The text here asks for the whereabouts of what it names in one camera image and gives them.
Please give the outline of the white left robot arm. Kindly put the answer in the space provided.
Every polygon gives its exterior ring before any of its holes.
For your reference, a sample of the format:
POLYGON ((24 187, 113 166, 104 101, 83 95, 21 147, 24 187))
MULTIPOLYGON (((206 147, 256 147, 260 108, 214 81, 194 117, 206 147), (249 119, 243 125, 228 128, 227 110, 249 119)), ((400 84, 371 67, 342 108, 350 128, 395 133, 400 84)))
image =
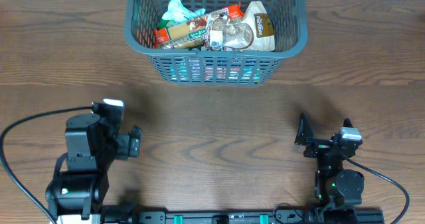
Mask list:
POLYGON ((67 152, 57 159, 45 193, 55 222, 100 222, 112 162, 136 158, 140 152, 141 128, 120 133, 124 109, 123 101, 104 99, 93 103, 89 113, 66 121, 67 152))

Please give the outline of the teal small packet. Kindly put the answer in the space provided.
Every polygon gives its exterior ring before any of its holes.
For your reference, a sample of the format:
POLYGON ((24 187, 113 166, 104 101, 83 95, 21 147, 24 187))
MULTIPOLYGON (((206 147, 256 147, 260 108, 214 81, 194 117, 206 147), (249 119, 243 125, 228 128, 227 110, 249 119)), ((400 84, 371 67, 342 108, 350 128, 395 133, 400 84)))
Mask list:
POLYGON ((183 5, 181 0, 170 0, 167 6, 167 11, 162 15, 162 19, 182 23, 194 17, 204 15, 205 12, 206 9, 204 8, 191 11, 183 5))

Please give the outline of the Kleenex tissue multipack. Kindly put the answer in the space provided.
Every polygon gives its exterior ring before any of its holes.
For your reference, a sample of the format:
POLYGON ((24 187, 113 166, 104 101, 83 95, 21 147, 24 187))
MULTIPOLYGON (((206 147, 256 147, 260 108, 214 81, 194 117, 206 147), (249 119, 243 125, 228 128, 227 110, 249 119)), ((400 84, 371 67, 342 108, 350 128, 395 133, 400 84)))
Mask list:
POLYGON ((175 82, 205 82, 205 83, 229 83, 229 84, 258 84, 265 69, 260 68, 254 61, 248 64, 228 64, 226 60, 219 60, 213 64, 213 60, 204 63, 196 58, 188 61, 178 59, 176 64, 165 65, 165 74, 170 81, 175 82))

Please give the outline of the beige PanTree snack bag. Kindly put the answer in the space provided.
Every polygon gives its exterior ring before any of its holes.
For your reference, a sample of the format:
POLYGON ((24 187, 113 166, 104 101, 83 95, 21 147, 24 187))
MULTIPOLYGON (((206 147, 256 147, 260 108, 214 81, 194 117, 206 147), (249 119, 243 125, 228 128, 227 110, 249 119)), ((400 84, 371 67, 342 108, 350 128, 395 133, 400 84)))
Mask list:
POLYGON ((243 12, 231 5, 206 16, 203 51, 275 50, 274 28, 266 8, 260 1, 250 2, 243 12))

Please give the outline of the red spaghetti pasta package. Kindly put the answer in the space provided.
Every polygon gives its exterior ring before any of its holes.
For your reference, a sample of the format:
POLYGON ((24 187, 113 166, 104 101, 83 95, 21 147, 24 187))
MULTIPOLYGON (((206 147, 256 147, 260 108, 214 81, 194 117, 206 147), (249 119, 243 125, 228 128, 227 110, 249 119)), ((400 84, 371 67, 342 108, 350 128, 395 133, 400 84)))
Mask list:
POLYGON ((207 26, 212 23, 213 19, 225 18, 226 21, 240 21, 243 16, 240 5, 230 5, 171 27, 154 30, 154 48, 191 49, 197 47, 202 45, 207 26))

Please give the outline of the green lid jar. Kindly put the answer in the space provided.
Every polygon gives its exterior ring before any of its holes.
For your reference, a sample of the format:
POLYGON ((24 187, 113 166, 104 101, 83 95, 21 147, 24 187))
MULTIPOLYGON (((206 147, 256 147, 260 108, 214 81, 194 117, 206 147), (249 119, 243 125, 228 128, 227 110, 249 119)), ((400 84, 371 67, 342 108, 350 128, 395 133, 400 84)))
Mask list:
POLYGON ((169 20, 166 20, 166 19, 160 20, 160 23, 158 24, 158 29, 162 29, 162 28, 166 27, 168 22, 169 22, 169 20))

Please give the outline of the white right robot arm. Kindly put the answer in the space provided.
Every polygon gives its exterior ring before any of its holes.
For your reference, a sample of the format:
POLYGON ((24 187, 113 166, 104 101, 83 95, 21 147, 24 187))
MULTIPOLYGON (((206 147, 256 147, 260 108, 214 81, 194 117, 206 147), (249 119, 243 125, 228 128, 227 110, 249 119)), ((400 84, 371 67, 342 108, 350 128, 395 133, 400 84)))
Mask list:
POLYGON ((358 223, 355 207, 362 203, 364 175, 345 169, 343 162, 355 155, 363 143, 358 129, 346 118, 343 127, 328 140, 315 137, 307 116, 302 113, 294 141, 305 146, 303 156, 317 160, 315 196, 321 206, 311 215, 320 223, 358 223))

